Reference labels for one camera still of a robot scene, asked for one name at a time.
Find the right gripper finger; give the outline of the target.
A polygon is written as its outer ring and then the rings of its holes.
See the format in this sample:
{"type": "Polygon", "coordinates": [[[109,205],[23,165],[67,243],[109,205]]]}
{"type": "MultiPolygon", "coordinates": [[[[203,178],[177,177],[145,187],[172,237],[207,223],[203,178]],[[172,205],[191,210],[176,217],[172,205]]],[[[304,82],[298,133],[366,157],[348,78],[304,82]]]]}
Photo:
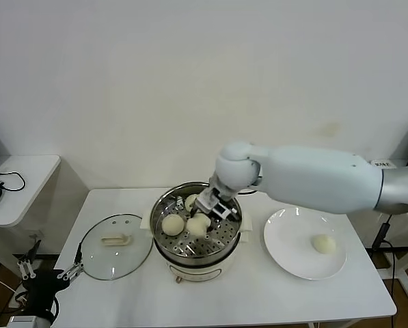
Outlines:
{"type": "Polygon", "coordinates": [[[208,215],[208,218],[210,219],[210,226],[208,227],[209,230],[218,229],[221,226],[221,222],[223,221],[223,219],[214,212],[211,212],[208,215]]]}
{"type": "Polygon", "coordinates": [[[214,214],[215,207],[219,203],[218,193],[217,190],[203,190],[193,203],[190,217],[194,217],[197,213],[214,214]]]}

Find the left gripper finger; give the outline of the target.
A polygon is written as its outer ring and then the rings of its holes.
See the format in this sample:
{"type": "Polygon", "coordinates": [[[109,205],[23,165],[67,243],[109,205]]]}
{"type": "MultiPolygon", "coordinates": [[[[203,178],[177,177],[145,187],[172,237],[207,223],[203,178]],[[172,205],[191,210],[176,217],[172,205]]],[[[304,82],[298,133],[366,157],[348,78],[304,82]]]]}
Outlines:
{"type": "Polygon", "coordinates": [[[41,240],[37,240],[33,247],[18,260],[17,265],[22,280],[34,279],[36,277],[36,272],[33,269],[33,262],[36,259],[40,244],[41,240]]]}
{"type": "Polygon", "coordinates": [[[83,271],[82,263],[82,251],[81,251],[82,242],[78,244],[77,252],[74,257],[73,264],[60,273],[57,278],[62,280],[72,280],[76,278],[83,271]]]}

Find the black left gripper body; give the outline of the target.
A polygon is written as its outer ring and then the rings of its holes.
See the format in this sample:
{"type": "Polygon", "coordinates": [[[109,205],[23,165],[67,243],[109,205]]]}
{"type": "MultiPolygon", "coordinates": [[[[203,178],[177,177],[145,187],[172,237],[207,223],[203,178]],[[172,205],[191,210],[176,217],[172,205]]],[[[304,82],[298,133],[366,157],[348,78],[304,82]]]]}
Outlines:
{"type": "Polygon", "coordinates": [[[62,269],[36,270],[34,278],[23,281],[27,290],[24,313],[51,313],[56,294],[68,287],[63,272],[62,269]]]}

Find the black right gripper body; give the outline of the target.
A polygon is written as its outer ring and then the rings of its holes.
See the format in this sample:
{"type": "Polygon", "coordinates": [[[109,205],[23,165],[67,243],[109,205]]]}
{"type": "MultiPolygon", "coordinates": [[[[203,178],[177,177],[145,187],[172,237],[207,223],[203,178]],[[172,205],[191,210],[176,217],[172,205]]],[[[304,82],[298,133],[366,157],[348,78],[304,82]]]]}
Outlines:
{"type": "Polygon", "coordinates": [[[229,202],[240,192],[238,189],[228,187],[220,180],[211,180],[208,189],[206,199],[210,205],[215,205],[218,202],[229,202]]]}

